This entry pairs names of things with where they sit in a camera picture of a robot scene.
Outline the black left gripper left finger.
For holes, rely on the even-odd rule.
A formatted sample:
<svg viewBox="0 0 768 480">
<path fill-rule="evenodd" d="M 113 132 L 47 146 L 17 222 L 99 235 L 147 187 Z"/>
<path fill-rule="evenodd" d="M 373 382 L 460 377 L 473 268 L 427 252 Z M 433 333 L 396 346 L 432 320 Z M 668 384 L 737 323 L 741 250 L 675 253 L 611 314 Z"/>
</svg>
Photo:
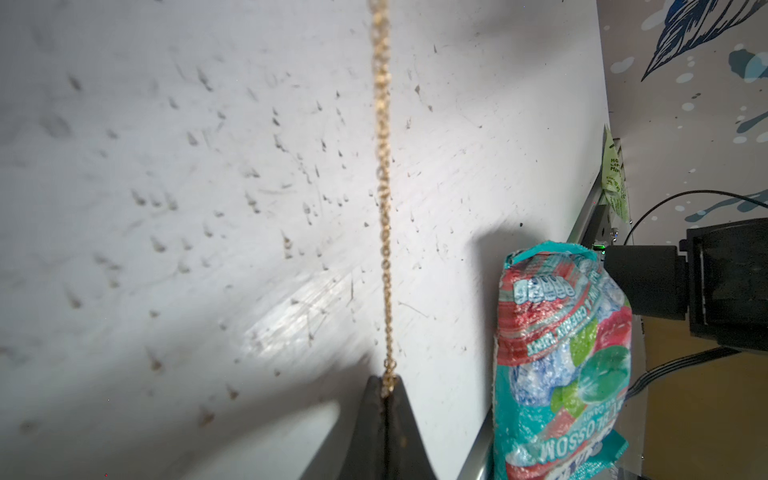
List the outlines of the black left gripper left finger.
<svg viewBox="0 0 768 480">
<path fill-rule="evenodd" d="M 339 480 L 381 480 L 386 468 L 386 402 L 380 377 L 368 378 Z"/>
</svg>

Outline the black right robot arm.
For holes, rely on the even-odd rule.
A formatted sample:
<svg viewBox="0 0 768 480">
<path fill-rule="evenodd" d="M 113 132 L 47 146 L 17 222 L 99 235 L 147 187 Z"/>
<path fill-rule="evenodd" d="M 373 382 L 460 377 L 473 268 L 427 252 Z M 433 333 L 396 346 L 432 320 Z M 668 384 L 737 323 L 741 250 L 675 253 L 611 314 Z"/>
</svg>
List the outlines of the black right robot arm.
<svg viewBox="0 0 768 480">
<path fill-rule="evenodd" d="M 767 350 L 767 220 L 689 229 L 677 246 L 610 246 L 604 267 L 643 317 L 686 320 L 690 333 Z"/>
</svg>

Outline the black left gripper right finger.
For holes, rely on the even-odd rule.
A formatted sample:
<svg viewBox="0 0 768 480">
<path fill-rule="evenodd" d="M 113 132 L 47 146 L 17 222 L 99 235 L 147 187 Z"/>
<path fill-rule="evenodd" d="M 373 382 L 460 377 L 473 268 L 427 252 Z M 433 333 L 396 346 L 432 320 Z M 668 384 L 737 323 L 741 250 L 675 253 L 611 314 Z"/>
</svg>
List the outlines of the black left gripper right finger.
<svg viewBox="0 0 768 480">
<path fill-rule="evenodd" d="M 393 391 L 384 400 L 384 478 L 391 480 L 436 480 L 406 387 L 396 378 Z"/>
</svg>

